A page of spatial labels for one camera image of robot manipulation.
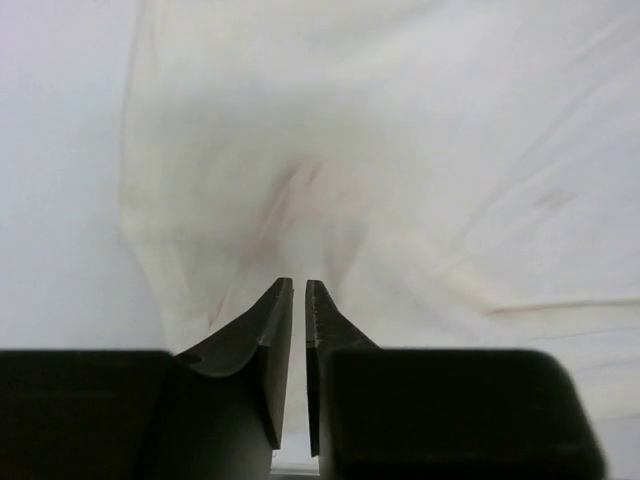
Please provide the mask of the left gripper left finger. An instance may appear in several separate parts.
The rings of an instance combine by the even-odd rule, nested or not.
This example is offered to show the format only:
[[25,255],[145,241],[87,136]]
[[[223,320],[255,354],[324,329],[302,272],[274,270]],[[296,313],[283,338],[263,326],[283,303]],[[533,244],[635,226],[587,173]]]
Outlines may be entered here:
[[277,279],[177,355],[144,445],[147,479],[266,479],[282,442],[293,283]]

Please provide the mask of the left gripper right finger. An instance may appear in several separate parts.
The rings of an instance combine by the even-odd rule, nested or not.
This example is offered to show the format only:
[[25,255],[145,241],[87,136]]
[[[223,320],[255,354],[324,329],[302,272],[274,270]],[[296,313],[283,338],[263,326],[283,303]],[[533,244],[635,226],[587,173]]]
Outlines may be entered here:
[[383,479],[384,351],[347,319],[320,280],[305,290],[311,454],[322,479]]

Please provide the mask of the white t shirt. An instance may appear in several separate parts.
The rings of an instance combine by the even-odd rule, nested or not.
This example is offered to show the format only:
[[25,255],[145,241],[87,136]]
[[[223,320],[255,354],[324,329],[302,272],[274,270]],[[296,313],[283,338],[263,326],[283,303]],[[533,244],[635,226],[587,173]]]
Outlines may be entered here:
[[275,278],[639,412],[635,1],[145,1],[121,225],[188,348]]

